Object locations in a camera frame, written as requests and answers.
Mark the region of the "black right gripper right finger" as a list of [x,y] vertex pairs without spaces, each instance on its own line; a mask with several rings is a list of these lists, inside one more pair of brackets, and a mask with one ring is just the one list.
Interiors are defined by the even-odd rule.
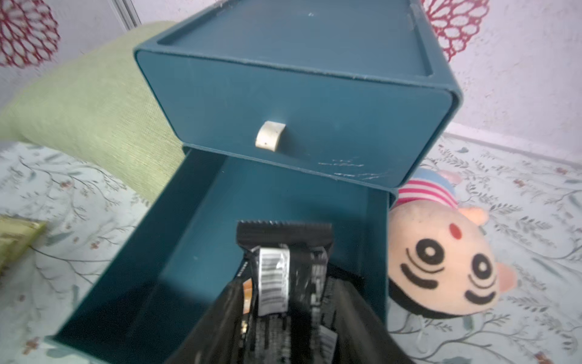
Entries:
[[385,325],[348,281],[333,289],[338,334],[334,363],[412,363],[387,332]]

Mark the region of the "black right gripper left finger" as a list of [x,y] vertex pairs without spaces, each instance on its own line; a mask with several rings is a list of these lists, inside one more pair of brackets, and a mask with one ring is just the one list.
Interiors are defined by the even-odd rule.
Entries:
[[166,360],[179,363],[238,362],[244,308],[241,278],[229,282],[180,347]]

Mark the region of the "black cookie packet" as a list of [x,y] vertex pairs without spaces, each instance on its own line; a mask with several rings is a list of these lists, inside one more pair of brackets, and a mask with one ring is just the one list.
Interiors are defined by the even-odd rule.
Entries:
[[236,242],[253,284],[242,362],[332,362],[336,334],[321,324],[331,224],[241,221]]

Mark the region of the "teal drawer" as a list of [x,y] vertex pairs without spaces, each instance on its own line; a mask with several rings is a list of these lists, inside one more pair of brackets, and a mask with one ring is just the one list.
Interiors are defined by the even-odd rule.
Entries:
[[243,258],[239,221],[333,226],[333,265],[363,280],[386,319],[387,214],[382,190],[190,150],[174,177],[50,344],[97,363],[162,363]]

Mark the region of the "yellow-green cookie packet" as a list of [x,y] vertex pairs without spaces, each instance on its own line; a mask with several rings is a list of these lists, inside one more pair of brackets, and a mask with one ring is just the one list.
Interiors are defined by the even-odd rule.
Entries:
[[1,270],[20,259],[46,226],[46,221],[1,215]]

